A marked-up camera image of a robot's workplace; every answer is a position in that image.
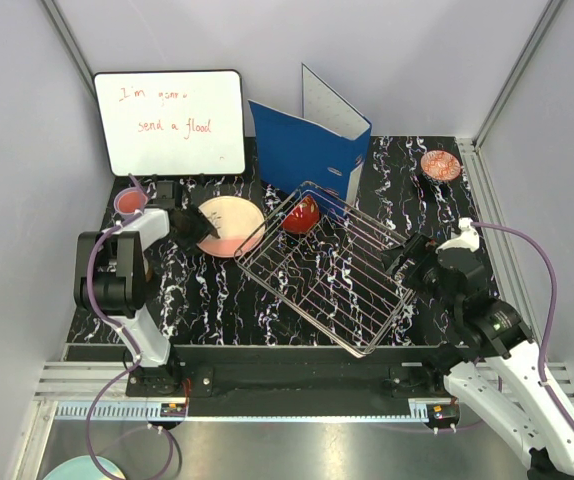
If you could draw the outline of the pink beige plate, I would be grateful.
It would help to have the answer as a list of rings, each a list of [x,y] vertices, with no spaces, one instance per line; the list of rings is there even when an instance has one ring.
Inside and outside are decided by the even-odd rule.
[[[199,209],[216,228],[218,238],[208,236],[197,247],[205,254],[234,258],[253,250],[265,235],[265,218],[252,201],[237,196],[218,196]]]

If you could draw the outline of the wire dish rack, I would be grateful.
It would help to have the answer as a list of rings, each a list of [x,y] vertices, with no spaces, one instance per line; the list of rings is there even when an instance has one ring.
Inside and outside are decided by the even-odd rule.
[[[284,218],[306,195],[320,209],[307,233]],[[265,217],[263,240],[234,257],[245,275],[356,358],[372,353],[410,314],[416,296],[385,274],[383,254],[401,235],[313,182],[297,187]]]

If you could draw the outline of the red bowl white inside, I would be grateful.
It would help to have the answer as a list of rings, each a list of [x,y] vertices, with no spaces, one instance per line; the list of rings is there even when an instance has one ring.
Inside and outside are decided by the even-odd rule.
[[[306,195],[282,221],[282,228],[295,235],[307,234],[320,220],[320,209],[311,195]]]

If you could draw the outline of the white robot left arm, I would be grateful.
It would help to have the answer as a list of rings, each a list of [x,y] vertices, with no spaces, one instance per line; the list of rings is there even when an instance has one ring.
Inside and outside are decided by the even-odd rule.
[[[196,206],[185,209],[138,207],[123,221],[79,235],[73,297],[76,306],[108,325],[131,354],[126,375],[146,394],[170,396],[190,385],[171,342],[148,307],[144,252],[175,235],[192,249],[219,237],[217,227]]]

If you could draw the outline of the red blue patterned bowl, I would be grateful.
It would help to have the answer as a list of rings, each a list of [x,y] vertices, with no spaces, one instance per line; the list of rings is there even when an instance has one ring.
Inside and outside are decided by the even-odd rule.
[[[443,150],[426,152],[420,160],[421,173],[429,182],[447,184],[457,180],[462,173],[462,165],[453,154]]]

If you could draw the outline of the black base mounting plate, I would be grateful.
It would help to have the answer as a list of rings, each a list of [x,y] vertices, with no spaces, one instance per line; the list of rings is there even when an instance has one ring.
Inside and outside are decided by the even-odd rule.
[[[408,421],[426,417],[426,403],[447,403],[423,361],[432,347],[380,347],[355,358],[333,346],[179,346],[187,387],[127,381],[130,397],[189,396],[189,416],[215,421]]]

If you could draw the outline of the whiteboard with red writing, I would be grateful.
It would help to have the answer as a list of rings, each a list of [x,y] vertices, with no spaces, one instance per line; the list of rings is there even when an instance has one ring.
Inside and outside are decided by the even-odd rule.
[[[234,70],[98,73],[94,87],[116,176],[223,176],[246,168],[242,80]]]

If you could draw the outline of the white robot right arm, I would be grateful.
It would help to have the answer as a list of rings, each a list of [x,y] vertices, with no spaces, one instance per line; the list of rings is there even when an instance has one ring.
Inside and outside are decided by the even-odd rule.
[[[518,311],[492,296],[479,235],[463,228],[438,244],[422,233],[381,253],[396,283],[430,295],[449,315],[463,347],[428,357],[421,384],[465,403],[516,454],[530,479],[574,479],[574,407],[550,374]]]

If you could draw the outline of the light blue plate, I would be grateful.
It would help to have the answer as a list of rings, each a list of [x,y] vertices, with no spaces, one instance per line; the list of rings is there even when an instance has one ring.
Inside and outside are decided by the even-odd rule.
[[[126,479],[125,474],[112,461],[98,457],[98,462],[104,470],[119,479]],[[111,479],[105,476],[93,463],[89,456],[79,456],[67,460],[53,468],[44,477],[46,480],[100,480]]]

